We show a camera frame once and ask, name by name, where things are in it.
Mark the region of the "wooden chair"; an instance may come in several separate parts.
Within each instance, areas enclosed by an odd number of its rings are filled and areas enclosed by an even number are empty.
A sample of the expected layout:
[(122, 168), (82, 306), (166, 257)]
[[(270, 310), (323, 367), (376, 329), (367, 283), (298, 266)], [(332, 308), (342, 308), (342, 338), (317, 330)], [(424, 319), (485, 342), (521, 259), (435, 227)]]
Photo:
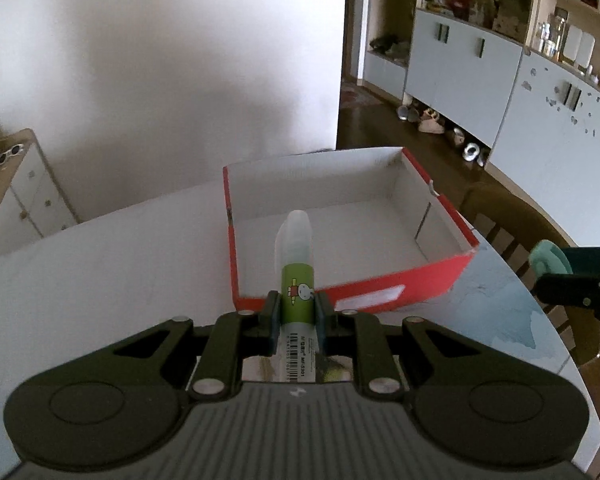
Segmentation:
[[(560, 248), (568, 246), (539, 211), (494, 184), (472, 184), (460, 203), (460, 214), (476, 227), (527, 288), (535, 282), (534, 271), (528, 263), (532, 249), (542, 240), (550, 240)], [(591, 311), (561, 304), (551, 306), (543, 301), (539, 306), (578, 367), (600, 356), (600, 321)]]

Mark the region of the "white green glue tube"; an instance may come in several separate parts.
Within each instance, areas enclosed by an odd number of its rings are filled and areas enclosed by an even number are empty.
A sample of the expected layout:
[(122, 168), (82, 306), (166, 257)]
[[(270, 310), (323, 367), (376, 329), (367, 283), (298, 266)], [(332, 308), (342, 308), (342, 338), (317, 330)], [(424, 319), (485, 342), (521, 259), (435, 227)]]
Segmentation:
[(275, 240), (280, 277), (280, 378), (284, 382), (315, 382), (317, 334), (314, 321), (313, 236), (304, 210), (288, 214)]

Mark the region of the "white sunglasses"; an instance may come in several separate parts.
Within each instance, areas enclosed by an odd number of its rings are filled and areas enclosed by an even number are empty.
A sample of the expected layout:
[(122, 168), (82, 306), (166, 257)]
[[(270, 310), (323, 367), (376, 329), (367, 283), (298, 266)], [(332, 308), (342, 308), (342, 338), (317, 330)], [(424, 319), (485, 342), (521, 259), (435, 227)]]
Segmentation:
[(5, 166), (11, 159), (22, 156), (27, 151), (23, 143), (17, 143), (0, 153), (0, 168)]

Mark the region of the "white side cabinet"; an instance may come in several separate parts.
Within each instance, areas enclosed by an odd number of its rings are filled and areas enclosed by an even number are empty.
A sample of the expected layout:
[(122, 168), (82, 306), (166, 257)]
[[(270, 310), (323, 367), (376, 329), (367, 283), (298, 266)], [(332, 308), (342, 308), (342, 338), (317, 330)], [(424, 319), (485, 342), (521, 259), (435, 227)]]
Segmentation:
[(79, 223), (33, 130), (2, 136), (0, 153), (17, 143), (27, 151), (0, 168), (0, 257)]

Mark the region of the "red cardboard box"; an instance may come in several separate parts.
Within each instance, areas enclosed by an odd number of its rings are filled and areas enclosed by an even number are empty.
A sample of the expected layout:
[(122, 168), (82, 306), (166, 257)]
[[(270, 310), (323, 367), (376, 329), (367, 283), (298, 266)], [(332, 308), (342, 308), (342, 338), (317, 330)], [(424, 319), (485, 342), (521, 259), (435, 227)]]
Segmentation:
[(445, 294), (479, 242), (406, 148), (238, 162), (223, 170), (230, 284), (259, 310), (280, 284), (276, 234), (303, 210), (315, 288), (338, 310), (389, 311)]

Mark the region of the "white wall cabinet unit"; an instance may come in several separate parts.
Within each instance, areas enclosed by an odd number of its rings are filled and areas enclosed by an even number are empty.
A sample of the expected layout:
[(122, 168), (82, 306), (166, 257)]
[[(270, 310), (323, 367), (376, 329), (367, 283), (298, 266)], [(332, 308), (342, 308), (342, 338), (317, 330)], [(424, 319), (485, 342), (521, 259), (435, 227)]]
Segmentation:
[(600, 92), (544, 56), (427, 11), (416, 98), (490, 151), (486, 170), (578, 245), (600, 243)]

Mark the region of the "mint green sharpener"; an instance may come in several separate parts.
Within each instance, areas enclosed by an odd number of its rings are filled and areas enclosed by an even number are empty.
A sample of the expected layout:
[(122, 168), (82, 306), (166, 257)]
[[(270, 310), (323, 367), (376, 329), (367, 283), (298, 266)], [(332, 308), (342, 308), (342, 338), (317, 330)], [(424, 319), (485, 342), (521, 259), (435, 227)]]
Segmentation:
[(540, 240), (528, 255), (528, 263), (535, 276), (572, 273), (572, 267), (564, 252), (550, 240)]

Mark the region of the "dark brown door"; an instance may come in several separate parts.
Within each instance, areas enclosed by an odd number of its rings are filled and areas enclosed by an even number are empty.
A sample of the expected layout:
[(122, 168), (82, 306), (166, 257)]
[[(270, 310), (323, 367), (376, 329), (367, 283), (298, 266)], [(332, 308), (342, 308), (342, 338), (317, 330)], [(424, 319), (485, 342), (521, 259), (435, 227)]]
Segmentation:
[(342, 40), (343, 79), (358, 79), (358, 59), (360, 58), (360, 35), (362, 27), (363, 0), (344, 0), (344, 22)]

